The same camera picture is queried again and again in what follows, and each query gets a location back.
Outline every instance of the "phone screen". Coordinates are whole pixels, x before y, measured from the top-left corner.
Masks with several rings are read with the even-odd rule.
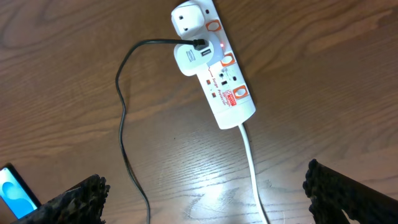
[[[37,209],[7,167],[0,170],[0,196],[18,219]]]

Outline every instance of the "brown wood grain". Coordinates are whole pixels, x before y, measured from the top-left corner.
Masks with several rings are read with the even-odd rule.
[[[0,1],[0,163],[42,203],[99,174],[107,223],[144,223],[114,75],[133,43],[177,37],[179,2]],[[215,4],[254,95],[247,129],[271,223],[313,223],[301,187],[313,158],[398,198],[398,2]],[[121,77],[125,147],[152,222],[259,223],[240,133],[218,129],[172,49],[137,50]]]

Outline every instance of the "power strip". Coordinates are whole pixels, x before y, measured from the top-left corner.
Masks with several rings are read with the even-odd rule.
[[[187,1],[172,11],[172,22],[182,39],[208,41],[200,49],[177,45],[174,56],[184,75],[199,78],[218,126],[244,123],[256,107],[213,2]]]

